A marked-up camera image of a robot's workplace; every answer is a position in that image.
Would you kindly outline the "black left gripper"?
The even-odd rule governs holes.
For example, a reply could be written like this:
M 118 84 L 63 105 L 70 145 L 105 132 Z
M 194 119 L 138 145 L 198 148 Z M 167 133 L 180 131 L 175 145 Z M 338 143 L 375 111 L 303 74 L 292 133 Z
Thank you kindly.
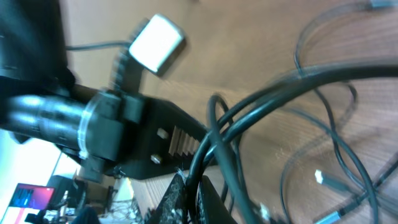
M 171 101 L 99 91 L 78 127 L 82 177 L 146 180 L 187 170 L 207 133 Z

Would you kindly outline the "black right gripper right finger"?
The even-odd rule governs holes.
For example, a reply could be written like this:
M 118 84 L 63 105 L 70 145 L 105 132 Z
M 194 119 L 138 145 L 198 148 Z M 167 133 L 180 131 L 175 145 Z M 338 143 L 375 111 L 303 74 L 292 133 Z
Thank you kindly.
M 200 224 L 236 224 L 228 213 L 210 179 L 204 175 L 198 188 L 197 222 Z

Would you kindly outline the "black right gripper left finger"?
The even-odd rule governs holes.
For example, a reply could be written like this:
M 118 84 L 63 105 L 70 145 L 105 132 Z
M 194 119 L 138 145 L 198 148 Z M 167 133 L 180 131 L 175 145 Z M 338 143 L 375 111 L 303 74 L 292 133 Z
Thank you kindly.
M 184 224 L 187 223 L 187 217 L 185 178 L 182 174 L 177 173 L 146 224 Z

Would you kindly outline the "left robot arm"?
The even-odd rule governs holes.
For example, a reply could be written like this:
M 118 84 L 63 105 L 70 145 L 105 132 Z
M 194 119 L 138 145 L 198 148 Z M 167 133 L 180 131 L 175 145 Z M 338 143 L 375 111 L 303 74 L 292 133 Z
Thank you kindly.
M 161 76 L 184 50 L 179 26 L 156 14 L 127 41 L 110 89 L 76 83 L 68 68 L 58 1 L 1 2 L 1 127 L 18 140 L 59 146 L 83 168 L 83 177 L 137 180 L 188 170 L 203 174 L 204 153 L 192 143 L 206 129 L 170 101 L 142 95 L 141 75 Z

